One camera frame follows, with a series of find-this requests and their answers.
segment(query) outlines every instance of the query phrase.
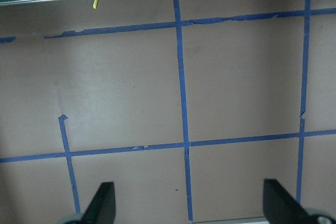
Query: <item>blue painter's tape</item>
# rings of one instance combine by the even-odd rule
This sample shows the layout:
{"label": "blue painter's tape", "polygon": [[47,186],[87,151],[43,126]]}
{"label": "blue painter's tape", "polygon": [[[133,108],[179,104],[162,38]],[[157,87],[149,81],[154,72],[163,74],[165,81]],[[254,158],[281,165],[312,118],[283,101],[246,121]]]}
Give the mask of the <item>blue painter's tape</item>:
{"label": "blue painter's tape", "polygon": [[277,12],[277,13],[260,13],[260,14],[250,14],[250,15],[239,15],[234,17],[226,18],[201,18],[193,20],[182,21],[182,26],[190,25],[207,25],[214,23],[221,23],[225,21],[246,21],[246,20],[258,20],[258,19],[270,19],[270,18],[287,18],[287,17],[298,17],[304,16],[305,12],[303,10],[296,10],[292,12]]}
{"label": "blue painter's tape", "polygon": [[187,186],[187,207],[188,207],[188,218],[193,221],[193,201],[191,192],[191,172],[190,172],[190,157],[189,157],[189,147],[184,149],[184,167],[185,167],[185,182]]}
{"label": "blue painter's tape", "polygon": [[111,153],[123,153],[123,152],[138,152],[138,151],[150,151],[150,150],[161,150],[169,148],[183,148],[183,143],[172,143],[172,144],[156,144],[148,146],[133,146],[133,147],[121,147],[121,148],[109,148],[100,150],[89,150],[89,151],[77,151],[71,152],[72,156],[86,156],[86,155],[99,155],[99,154],[111,154]]}
{"label": "blue painter's tape", "polygon": [[67,134],[65,132],[65,124],[64,124],[64,121],[66,119],[68,119],[68,118],[65,115],[61,115],[58,118],[58,122],[59,122],[59,127],[61,129],[61,135],[62,135],[64,150],[65,150],[65,152],[70,152],[69,142],[68,142]]}
{"label": "blue painter's tape", "polygon": [[187,100],[184,78],[184,62],[183,62],[183,36],[182,22],[179,0],[173,0],[176,24],[176,40],[177,40],[177,61],[178,75],[180,80],[181,107],[182,107],[182,129],[184,143],[184,168],[185,168],[185,183],[187,194],[188,219],[193,221],[193,205],[192,205],[192,189],[190,176],[190,160],[189,160],[189,135],[188,135],[188,117],[187,117]]}
{"label": "blue painter's tape", "polygon": [[247,136],[247,137],[237,137],[237,138],[227,138],[227,139],[197,141],[197,142],[190,142],[190,146],[205,146],[205,145],[216,145],[216,144],[246,143],[246,142],[256,142],[256,141],[286,139],[286,138],[293,138],[293,137],[299,137],[299,133],[266,135],[266,136]]}
{"label": "blue painter's tape", "polygon": [[336,130],[325,130],[325,131],[310,131],[305,132],[304,136],[325,136],[325,135],[335,135]]}
{"label": "blue painter's tape", "polygon": [[0,38],[0,44],[1,43],[11,43],[14,40],[16,40],[16,36]]}
{"label": "blue painter's tape", "polygon": [[310,29],[310,0],[305,0],[304,4],[305,21],[303,35],[303,60],[302,60],[302,82],[301,82],[301,106],[300,106],[300,132],[299,132],[299,153],[298,153],[298,172],[296,185],[296,200],[301,201],[303,152],[305,139],[305,119],[307,101],[307,81],[308,81],[308,56],[309,56],[309,29]]}
{"label": "blue painter's tape", "polygon": [[29,155],[29,156],[21,156],[21,157],[4,157],[4,158],[0,158],[0,163],[29,161],[29,160],[66,157],[66,156],[67,156],[66,153],[48,153],[48,154]]}
{"label": "blue painter's tape", "polygon": [[64,38],[64,37],[95,35],[95,34],[113,34],[113,33],[122,33],[126,31],[153,30],[153,29],[162,29],[162,28],[173,28],[173,27],[175,27],[175,22],[153,23],[153,24],[144,24],[144,25],[133,25],[133,26],[93,28],[93,29],[85,29],[83,31],[65,31],[61,35],[44,36],[44,38],[45,39],[55,39],[55,38]]}
{"label": "blue painter's tape", "polygon": [[173,143],[173,144],[156,144],[149,145],[144,148],[144,150],[161,150],[161,149],[170,149],[170,148],[183,148],[183,143]]}
{"label": "blue painter's tape", "polygon": [[335,14],[336,8],[326,8],[326,9],[316,9],[311,10],[310,15],[325,15],[325,14]]}
{"label": "blue painter's tape", "polygon": [[80,205],[79,205],[77,184],[76,184],[76,179],[75,179],[75,172],[74,172],[74,168],[72,166],[69,142],[68,142],[68,138],[67,138],[67,134],[66,134],[66,130],[65,130],[65,124],[64,124],[64,121],[66,119],[68,119],[68,118],[65,115],[61,115],[58,118],[58,122],[59,122],[59,127],[60,127],[60,130],[61,130],[64,150],[68,154],[67,155],[67,164],[68,164],[70,182],[71,182],[71,186],[72,186],[73,200],[75,202],[75,209],[76,209],[76,213],[80,213]]}

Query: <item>torn tape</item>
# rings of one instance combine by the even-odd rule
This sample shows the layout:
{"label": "torn tape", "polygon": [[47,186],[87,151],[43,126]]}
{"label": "torn tape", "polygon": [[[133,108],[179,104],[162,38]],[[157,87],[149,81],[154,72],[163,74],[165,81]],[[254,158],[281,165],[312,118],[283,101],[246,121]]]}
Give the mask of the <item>torn tape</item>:
{"label": "torn tape", "polygon": [[126,31],[153,30],[153,29],[172,28],[172,27],[175,27],[175,22],[153,23],[153,24],[132,25],[132,26],[119,26],[119,27],[92,28],[92,29],[85,29],[83,31],[73,31],[73,30],[65,31],[61,35],[44,36],[44,38],[45,39],[55,39],[55,38],[64,38],[64,37],[95,35],[95,34],[113,34],[113,33],[123,33]]}

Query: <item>grid square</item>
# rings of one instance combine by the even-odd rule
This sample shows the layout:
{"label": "grid square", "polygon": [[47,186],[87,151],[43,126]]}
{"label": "grid square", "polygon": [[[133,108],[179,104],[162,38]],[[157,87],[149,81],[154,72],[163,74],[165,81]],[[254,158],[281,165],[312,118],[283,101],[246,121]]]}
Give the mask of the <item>grid square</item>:
{"label": "grid square", "polygon": [[194,221],[260,217],[263,179],[296,191],[298,139],[191,147]]}
{"label": "grid square", "polygon": [[0,157],[64,152],[44,50],[44,41],[35,38],[1,44]]}
{"label": "grid square", "polygon": [[114,181],[116,223],[189,223],[183,154],[179,148],[74,157],[81,209],[100,183]]}
{"label": "grid square", "polygon": [[62,0],[1,6],[0,37],[174,21],[173,0]]}
{"label": "grid square", "polygon": [[183,141],[174,29],[46,45],[72,151]]}
{"label": "grid square", "polygon": [[310,17],[306,131],[336,129],[336,15]]}
{"label": "grid square", "polygon": [[190,141],[299,131],[303,18],[183,28]]}
{"label": "grid square", "polygon": [[336,217],[336,136],[305,138],[301,203]]}
{"label": "grid square", "polygon": [[65,158],[2,163],[0,171],[0,223],[56,223],[75,212]]}
{"label": "grid square", "polygon": [[303,10],[303,0],[180,0],[184,20]]}

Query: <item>yellow tape piece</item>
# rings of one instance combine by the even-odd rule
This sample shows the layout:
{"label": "yellow tape piece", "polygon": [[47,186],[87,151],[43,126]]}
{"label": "yellow tape piece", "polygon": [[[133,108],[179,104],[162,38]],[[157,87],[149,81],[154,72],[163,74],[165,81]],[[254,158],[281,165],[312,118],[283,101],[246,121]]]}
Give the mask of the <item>yellow tape piece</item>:
{"label": "yellow tape piece", "polygon": [[98,5],[98,0],[94,0],[93,1],[93,9],[97,9],[97,5]]}

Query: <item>blue tape line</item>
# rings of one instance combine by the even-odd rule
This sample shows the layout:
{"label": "blue tape line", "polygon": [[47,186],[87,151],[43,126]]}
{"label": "blue tape line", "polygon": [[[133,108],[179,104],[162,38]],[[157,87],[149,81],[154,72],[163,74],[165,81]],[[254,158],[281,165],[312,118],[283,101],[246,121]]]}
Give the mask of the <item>blue tape line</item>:
{"label": "blue tape line", "polygon": [[301,86],[301,107],[300,107],[300,132],[299,132],[299,153],[298,153],[298,172],[296,185],[296,200],[301,201],[302,187],[302,169],[303,169],[303,152],[305,139],[305,119],[307,101],[307,80],[308,80],[308,56],[309,56],[309,29],[310,29],[310,0],[304,3],[305,21],[303,36],[303,61],[302,61],[302,86]]}
{"label": "blue tape line", "polygon": [[286,139],[286,138],[293,138],[293,137],[299,137],[299,133],[265,135],[265,136],[247,136],[247,137],[236,137],[236,138],[217,139],[217,140],[208,140],[208,141],[196,141],[196,142],[190,142],[190,146],[246,143],[246,142]]}
{"label": "blue tape line", "polygon": [[98,154],[111,154],[111,153],[123,153],[123,152],[161,150],[161,149],[182,148],[182,147],[184,147],[183,143],[157,144],[157,145],[149,145],[149,146],[140,145],[140,146],[133,146],[133,147],[121,147],[121,148],[77,151],[77,152],[71,152],[71,155],[72,156],[86,156],[86,155],[98,155]]}
{"label": "blue tape line", "polygon": [[67,156],[66,153],[48,153],[48,154],[29,155],[29,156],[21,156],[21,157],[4,157],[4,158],[0,158],[0,163],[29,161],[29,160],[66,157],[66,156]]}
{"label": "blue tape line", "polygon": [[69,142],[68,142],[67,134],[65,132],[65,124],[64,124],[64,121],[66,119],[68,119],[68,118],[65,115],[61,115],[58,118],[58,122],[59,122],[59,127],[61,129],[61,135],[62,135],[62,141],[63,141],[64,151],[65,152],[70,152]]}
{"label": "blue tape line", "polygon": [[260,13],[260,14],[250,14],[250,15],[239,15],[234,17],[226,18],[201,18],[193,20],[182,21],[182,26],[190,25],[207,25],[214,23],[221,23],[225,21],[246,21],[246,20],[258,20],[258,19],[270,19],[270,18],[287,18],[287,17],[298,17],[304,16],[305,12],[303,10],[295,10],[292,12],[277,12],[277,13]]}
{"label": "blue tape line", "polygon": [[311,10],[310,15],[325,15],[325,14],[335,14],[336,8],[326,8],[326,9],[316,9]]}
{"label": "blue tape line", "polygon": [[[66,119],[68,118],[65,115],[61,115],[58,118],[58,122],[59,122],[59,127],[61,130],[61,134],[62,134],[64,150],[66,153],[70,154],[69,142],[68,142],[67,134],[65,131],[65,124],[64,124],[64,121]],[[72,166],[70,155],[67,156],[67,164],[68,164],[69,176],[70,176],[70,181],[71,181],[71,186],[72,186],[73,200],[75,202],[76,213],[78,214],[80,213],[79,197],[78,197],[77,184],[76,184],[76,179],[75,179],[75,172]]]}
{"label": "blue tape line", "polygon": [[16,36],[0,38],[0,44],[1,43],[11,43],[14,40],[16,40]]}
{"label": "blue tape line", "polygon": [[178,61],[178,75],[180,79],[180,93],[181,93],[181,107],[182,107],[182,129],[183,129],[183,143],[184,143],[184,168],[185,168],[185,183],[188,206],[188,219],[193,221],[193,205],[191,194],[191,176],[190,176],[190,159],[189,159],[189,135],[188,135],[188,117],[187,117],[187,101],[185,91],[184,78],[184,63],[183,63],[183,42],[182,42],[182,22],[179,0],[173,0],[175,23],[176,23],[176,39],[177,39],[177,61]]}
{"label": "blue tape line", "polygon": [[325,130],[325,131],[309,131],[305,132],[304,136],[325,136],[325,135],[335,135],[336,130]]}
{"label": "blue tape line", "polygon": [[162,28],[173,28],[173,27],[175,27],[175,22],[153,23],[153,24],[132,25],[132,26],[119,26],[119,27],[104,27],[104,28],[85,29],[83,31],[65,31],[61,35],[44,36],[44,38],[45,39],[55,39],[55,38],[64,38],[64,37],[95,35],[95,34],[113,34],[113,33],[123,33],[126,31],[153,30],[153,29],[162,29]]}

